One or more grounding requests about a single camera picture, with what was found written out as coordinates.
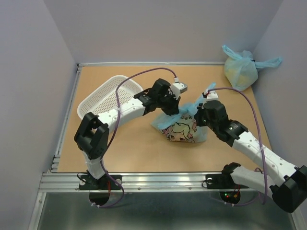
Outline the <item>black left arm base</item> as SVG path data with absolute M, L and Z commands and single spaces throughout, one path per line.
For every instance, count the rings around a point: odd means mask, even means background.
M 100 179 L 95 179 L 89 173 L 78 173 L 77 178 L 79 179 L 79 190 L 121 190 L 120 187 L 106 175 Z

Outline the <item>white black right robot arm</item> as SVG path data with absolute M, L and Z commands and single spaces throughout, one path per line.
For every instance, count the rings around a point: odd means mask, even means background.
M 194 118 L 198 126 L 208 127 L 219 140 L 263 168 L 257 172 L 239 163 L 227 164 L 219 180 L 224 186 L 237 184 L 257 190 L 288 213 L 293 213 L 306 200 L 307 167 L 295 166 L 263 145 L 243 124 L 228 118 L 220 101 L 199 104 Z

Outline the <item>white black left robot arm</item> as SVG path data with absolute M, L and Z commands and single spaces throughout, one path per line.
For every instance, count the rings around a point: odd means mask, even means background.
M 187 89 L 187 85 L 178 79 L 174 83 L 158 79 L 151 88 L 144 90 L 128 77 L 116 75 L 79 104 L 77 114 L 81 123 L 74 141 L 83 152 L 91 175 L 90 183 L 95 188 L 101 189 L 106 185 L 107 177 L 102 164 L 109 134 L 124 123 L 157 108 L 167 115 L 178 114 L 180 95 Z

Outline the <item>blue cartoon-print plastic bag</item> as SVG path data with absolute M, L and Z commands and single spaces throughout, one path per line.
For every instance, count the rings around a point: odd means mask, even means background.
M 206 102 L 206 98 L 201 95 L 195 102 L 185 103 L 179 107 L 177 115 L 158 115 L 151 126 L 172 142 L 204 142 L 207 139 L 208 128 L 197 126 L 194 116 L 197 106 Z

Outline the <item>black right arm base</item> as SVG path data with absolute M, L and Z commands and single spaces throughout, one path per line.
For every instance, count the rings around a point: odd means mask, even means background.
M 236 184 L 231 177 L 231 173 L 237 167 L 240 167 L 239 163 L 232 162 L 224 166 L 222 171 L 218 174 L 206 174 L 205 180 L 201 186 L 208 189 L 237 189 L 239 187 L 248 188 L 247 186 Z

